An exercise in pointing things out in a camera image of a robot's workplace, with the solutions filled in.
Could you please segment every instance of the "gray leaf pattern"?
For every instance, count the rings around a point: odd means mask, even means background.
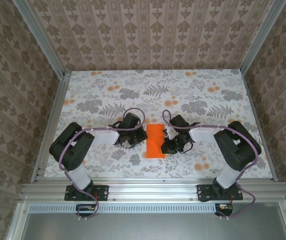
[[[190,124],[226,126],[240,121],[262,142],[242,76],[239,70],[230,69],[74,71],[55,136],[71,122],[86,128],[106,127],[122,120],[131,107],[144,111],[144,128],[163,124],[162,111],[169,109],[173,117],[181,114]],[[133,113],[142,119],[140,112]],[[160,159],[147,159],[146,146],[144,141],[131,149],[104,144],[92,147],[84,167],[93,178],[213,178],[225,164],[216,144],[196,142],[185,154]],[[258,165],[245,173],[246,178],[271,177],[264,150],[260,157]],[[26,160],[31,162],[31,156],[26,155]],[[64,177],[51,156],[45,176]]]

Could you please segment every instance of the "floral patterned surface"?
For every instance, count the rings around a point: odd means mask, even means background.
[[[74,71],[55,137],[71,122],[84,127],[113,124],[131,107],[145,112],[145,125],[164,123],[164,109],[169,109],[173,116],[181,114],[190,124],[197,121],[227,125],[238,120],[262,143],[238,69]],[[225,161],[216,144],[205,142],[195,143],[185,154],[148,159],[143,142],[132,149],[113,145],[92,147],[83,164],[92,177],[213,178]],[[64,176],[52,156],[45,176]],[[258,164],[244,176],[272,177],[264,151]]]

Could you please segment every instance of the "table surface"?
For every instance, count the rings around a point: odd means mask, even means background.
[[[181,114],[190,124],[228,125],[240,121],[260,143],[257,165],[245,178],[272,178],[247,91],[238,69],[74,71],[55,138],[72,122],[106,127],[128,108],[145,112],[145,124],[163,124],[162,111]],[[191,151],[147,158],[146,141],[132,149],[119,145],[90,148],[84,167],[96,178],[215,178],[225,164],[216,144],[197,142]],[[64,177],[49,157],[45,177]]]

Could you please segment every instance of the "wall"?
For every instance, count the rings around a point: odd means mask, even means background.
[[[276,173],[286,181],[286,5],[245,77]]]
[[[30,181],[57,84],[17,8],[0,0],[0,239]]]
[[[239,68],[272,0],[28,0],[66,71]]]

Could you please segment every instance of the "vented metal strip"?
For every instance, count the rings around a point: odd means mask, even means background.
[[[76,203],[32,203],[29,214],[75,213]],[[100,203],[98,213],[161,214],[161,213],[215,213],[214,203],[126,204]]]

